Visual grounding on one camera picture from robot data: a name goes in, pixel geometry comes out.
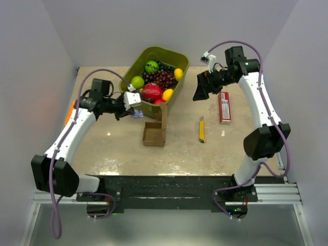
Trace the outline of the purple sheep toy figure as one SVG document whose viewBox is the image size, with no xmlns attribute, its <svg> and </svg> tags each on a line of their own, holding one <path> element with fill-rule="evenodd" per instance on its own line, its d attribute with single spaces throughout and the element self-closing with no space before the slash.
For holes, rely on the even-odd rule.
<svg viewBox="0 0 328 246">
<path fill-rule="evenodd" d="M 139 110 L 134 110 L 133 114 L 131 115 L 132 118 L 142 118 L 144 115 L 143 115 L 143 112 L 142 111 L 139 111 Z"/>
</svg>

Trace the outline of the brown cardboard express box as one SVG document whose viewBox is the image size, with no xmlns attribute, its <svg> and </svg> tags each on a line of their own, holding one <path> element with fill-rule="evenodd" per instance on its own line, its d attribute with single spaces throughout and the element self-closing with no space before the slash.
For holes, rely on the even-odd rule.
<svg viewBox="0 0 328 246">
<path fill-rule="evenodd" d="M 160 103 L 161 112 L 156 114 L 157 122 L 145 122 L 142 143 L 146 147 L 163 148 L 166 144 L 168 108 L 165 103 Z"/>
</svg>

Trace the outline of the yellow utility knife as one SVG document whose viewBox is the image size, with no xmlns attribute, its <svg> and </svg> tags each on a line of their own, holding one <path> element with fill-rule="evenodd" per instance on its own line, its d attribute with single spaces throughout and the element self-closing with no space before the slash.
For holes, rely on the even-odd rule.
<svg viewBox="0 0 328 246">
<path fill-rule="evenodd" d="M 199 141 L 201 143 L 205 143 L 205 141 L 206 141 L 204 130 L 205 130 L 204 117 L 202 116 L 199 119 L 199 135 L 198 135 Z"/>
</svg>

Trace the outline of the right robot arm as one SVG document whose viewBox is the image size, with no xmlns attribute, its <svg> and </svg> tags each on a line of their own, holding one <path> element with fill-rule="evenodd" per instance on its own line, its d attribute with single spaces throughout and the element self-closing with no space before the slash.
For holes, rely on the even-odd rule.
<svg viewBox="0 0 328 246">
<path fill-rule="evenodd" d="M 226 68 L 215 68 L 216 56 L 205 52 L 201 61 L 208 69 L 197 75 L 197 89 L 193 101 L 207 100 L 210 94 L 218 94 L 224 86 L 238 84 L 251 110 L 254 131 L 243 140 L 245 157 L 232 177 L 228 195 L 233 201 L 241 201 L 247 194 L 247 186 L 254 183 L 260 167 L 282 148 L 291 132 L 288 123 L 283 123 L 269 99 L 262 75 L 261 58 L 248 59 L 242 46 L 225 51 Z"/>
</svg>

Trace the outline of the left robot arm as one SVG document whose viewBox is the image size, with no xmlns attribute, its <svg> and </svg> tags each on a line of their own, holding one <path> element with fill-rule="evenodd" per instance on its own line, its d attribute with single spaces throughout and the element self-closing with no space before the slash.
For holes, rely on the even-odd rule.
<svg viewBox="0 0 328 246">
<path fill-rule="evenodd" d="M 35 155 L 31 167 L 36 188 L 43 192 L 71 197 L 87 193 L 95 201 L 106 196 L 100 179 L 91 175 L 78 175 L 72 168 L 75 153 L 86 133 L 104 113 L 114 114 L 116 120 L 134 114 L 141 104 L 138 92 L 123 92 L 112 98 L 109 80 L 94 79 L 91 89 L 84 92 L 73 105 L 64 129 L 54 144 L 43 154 Z"/>
</svg>

